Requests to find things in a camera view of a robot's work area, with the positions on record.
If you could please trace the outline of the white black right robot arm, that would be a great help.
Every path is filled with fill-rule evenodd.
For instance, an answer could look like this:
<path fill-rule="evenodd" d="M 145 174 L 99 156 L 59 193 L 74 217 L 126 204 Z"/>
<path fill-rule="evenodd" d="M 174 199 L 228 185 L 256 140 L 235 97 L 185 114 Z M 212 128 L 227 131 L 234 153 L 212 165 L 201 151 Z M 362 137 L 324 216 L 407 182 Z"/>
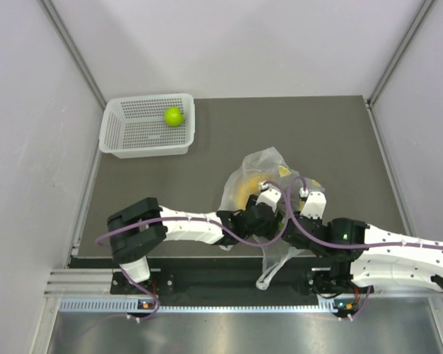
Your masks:
<path fill-rule="evenodd" d="M 309 271 L 311 289 L 427 288 L 443 293 L 443 242 L 419 240 L 350 218 L 328 223 L 295 213 L 282 236 L 290 246 L 325 259 L 325 271 Z"/>

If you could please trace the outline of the aluminium frame rail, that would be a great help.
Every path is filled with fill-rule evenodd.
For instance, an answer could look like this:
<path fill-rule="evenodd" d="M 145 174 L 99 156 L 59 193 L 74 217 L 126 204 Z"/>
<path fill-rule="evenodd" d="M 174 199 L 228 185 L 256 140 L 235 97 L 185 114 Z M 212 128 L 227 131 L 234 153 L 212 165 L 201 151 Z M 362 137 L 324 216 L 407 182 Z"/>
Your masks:
<path fill-rule="evenodd" d="M 55 269 L 50 272 L 47 296 L 100 296 L 110 293 L 112 269 Z"/>

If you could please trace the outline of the yellow banana bunch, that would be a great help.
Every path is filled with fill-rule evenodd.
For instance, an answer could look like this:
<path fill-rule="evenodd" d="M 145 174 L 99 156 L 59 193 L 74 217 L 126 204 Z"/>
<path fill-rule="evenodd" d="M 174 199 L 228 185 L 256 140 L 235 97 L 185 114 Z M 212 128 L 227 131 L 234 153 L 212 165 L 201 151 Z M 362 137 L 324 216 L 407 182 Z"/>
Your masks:
<path fill-rule="evenodd" d="M 270 179 L 271 176 L 267 174 L 252 174 L 249 176 L 244 176 L 235 190 L 235 209 L 245 209 L 248 198 L 251 195 L 259 194 L 259 184 Z"/>

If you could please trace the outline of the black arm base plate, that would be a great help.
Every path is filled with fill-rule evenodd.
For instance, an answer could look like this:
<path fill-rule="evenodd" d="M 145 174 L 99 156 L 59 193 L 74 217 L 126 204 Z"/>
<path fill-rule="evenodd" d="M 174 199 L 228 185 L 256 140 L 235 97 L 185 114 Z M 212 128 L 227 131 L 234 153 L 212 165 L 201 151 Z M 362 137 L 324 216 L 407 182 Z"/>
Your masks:
<path fill-rule="evenodd" d="M 148 280 L 128 279 L 117 271 L 112 277 L 112 295 L 143 295 L 148 291 L 161 305 L 313 305 L 319 298 L 335 299 L 365 291 L 352 282 L 328 281 L 296 270 L 281 271 L 267 290 L 256 288 L 253 270 L 163 269 Z"/>

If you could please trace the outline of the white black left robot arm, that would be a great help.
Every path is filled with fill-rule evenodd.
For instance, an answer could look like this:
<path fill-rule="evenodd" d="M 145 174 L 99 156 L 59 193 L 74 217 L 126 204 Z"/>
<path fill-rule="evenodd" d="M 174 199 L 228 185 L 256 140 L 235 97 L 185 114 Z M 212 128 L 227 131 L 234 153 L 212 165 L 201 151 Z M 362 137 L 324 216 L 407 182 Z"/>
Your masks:
<path fill-rule="evenodd" d="M 282 234 L 284 215 L 278 210 L 281 192 L 269 188 L 251 195 L 244 209 L 219 210 L 207 214 L 187 213 L 161 206 L 156 198 L 145 198 L 109 216 L 106 221 L 111 255 L 128 275 L 127 283 L 136 292 L 152 286 L 147 255 L 165 241 L 194 241 L 231 249 L 249 242 L 251 236 L 271 244 Z"/>

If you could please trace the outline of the green apple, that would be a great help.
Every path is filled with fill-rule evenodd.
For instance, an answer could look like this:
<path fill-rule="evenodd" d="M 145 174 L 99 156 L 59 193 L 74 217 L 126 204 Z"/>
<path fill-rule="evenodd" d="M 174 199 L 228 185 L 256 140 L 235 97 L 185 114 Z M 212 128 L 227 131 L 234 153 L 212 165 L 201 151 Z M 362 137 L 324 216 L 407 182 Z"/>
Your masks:
<path fill-rule="evenodd" d="M 176 106 L 167 108 L 164 113 L 164 118 L 167 125 L 171 127 L 178 127 L 185 121 L 181 109 Z"/>

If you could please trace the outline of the clear plastic bag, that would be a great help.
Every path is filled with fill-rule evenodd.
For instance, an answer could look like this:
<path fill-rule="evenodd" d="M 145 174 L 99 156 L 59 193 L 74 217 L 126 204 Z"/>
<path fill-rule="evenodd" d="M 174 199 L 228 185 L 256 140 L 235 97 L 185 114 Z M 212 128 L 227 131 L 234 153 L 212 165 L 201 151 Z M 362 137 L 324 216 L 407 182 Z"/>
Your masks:
<path fill-rule="evenodd" d="M 224 185 L 220 210 L 246 210 L 250 196 L 260 196 L 261 201 L 280 212 L 286 207 L 281 193 L 299 172 L 288 167 L 283 156 L 274 147 L 245 156 L 241 166 L 233 172 Z M 284 240 L 263 246 L 261 276 L 256 280 L 257 289 L 265 291 L 285 263 L 302 253 Z"/>

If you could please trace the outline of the white perforated plastic basket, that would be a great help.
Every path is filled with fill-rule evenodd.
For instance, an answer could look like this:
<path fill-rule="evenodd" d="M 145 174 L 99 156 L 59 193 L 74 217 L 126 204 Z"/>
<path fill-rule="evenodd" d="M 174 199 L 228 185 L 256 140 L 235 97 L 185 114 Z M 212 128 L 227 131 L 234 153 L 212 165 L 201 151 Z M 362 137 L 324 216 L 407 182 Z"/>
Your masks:
<path fill-rule="evenodd" d="M 178 108 L 183 122 L 170 126 L 169 108 Z M 193 144 L 195 102 L 187 93 L 114 98 L 107 102 L 100 126 L 99 150 L 119 159 L 182 155 Z"/>

